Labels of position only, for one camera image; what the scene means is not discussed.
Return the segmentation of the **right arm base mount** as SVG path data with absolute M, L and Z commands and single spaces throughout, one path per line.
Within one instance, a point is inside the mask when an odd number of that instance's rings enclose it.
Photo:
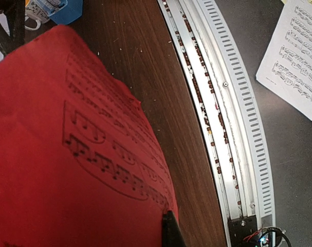
M 278 227 L 258 228 L 256 216 L 228 221 L 228 246 L 281 246 L 292 247 L 289 238 Z

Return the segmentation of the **red sheet music page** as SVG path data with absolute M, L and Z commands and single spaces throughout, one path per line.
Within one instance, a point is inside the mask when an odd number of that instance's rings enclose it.
M 73 29 L 0 62 L 0 246 L 163 246 L 169 211 L 140 102 Z

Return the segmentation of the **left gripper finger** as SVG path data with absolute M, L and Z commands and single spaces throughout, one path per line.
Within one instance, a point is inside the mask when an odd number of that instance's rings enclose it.
M 173 211 L 162 216 L 162 247 L 186 246 Z

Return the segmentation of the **black music stand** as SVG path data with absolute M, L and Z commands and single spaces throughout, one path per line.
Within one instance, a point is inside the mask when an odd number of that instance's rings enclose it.
M 0 52 L 6 56 L 25 43 L 25 1 L 0 0 L 0 13 L 5 15 L 9 29 L 0 23 Z

